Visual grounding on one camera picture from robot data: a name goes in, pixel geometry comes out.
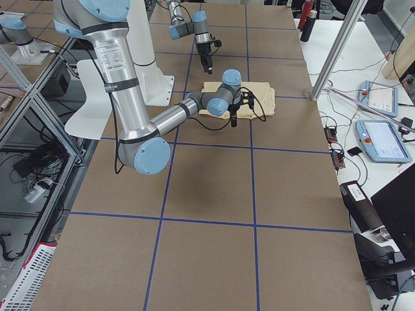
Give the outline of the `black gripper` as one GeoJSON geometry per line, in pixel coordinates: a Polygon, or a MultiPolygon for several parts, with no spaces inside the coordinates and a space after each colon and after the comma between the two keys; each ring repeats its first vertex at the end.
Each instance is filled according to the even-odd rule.
{"type": "Polygon", "coordinates": [[[213,61],[211,58],[211,42],[206,41],[196,44],[198,55],[201,58],[201,64],[205,73],[211,75],[213,73],[213,61]]]}
{"type": "Polygon", "coordinates": [[[241,107],[241,102],[240,101],[233,102],[232,104],[230,104],[228,106],[228,111],[230,113],[230,122],[231,122],[231,127],[232,128],[237,127],[237,111],[239,110],[240,107],[241,107]]]}

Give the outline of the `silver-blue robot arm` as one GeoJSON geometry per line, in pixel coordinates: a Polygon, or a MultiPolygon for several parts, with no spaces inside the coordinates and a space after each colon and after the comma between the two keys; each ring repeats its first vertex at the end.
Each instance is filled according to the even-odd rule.
{"type": "Polygon", "coordinates": [[[241,74],[228,69],[214,92],[192,92],[150,118],[127,41],[133,17],[130,1],[54,1],[57,32],[88,40],[97,55],[105,92],[112,104],[116,133],[115,160],[145,175],[161,172],[171,149],[163,135],[202,109],[216,117],[241,104],[241,74]]]}
{"type": "Polygon", "coordinates": [[[169,11],[171,25],[169,27],[169,34],[173,40],[184,38],[189,35],[195,36],[196,50],[200,57],[200,61],[205,73],[211,75],[213,72],[213,61],[211,46],[214,45],[217,49],[222,46],[221,41],[217,40],[208,30],[206,12],[199,10],[189,19],[185,20],[182,15],[181,5],[182,1],[165,1],[167,10],[169,11]]]}

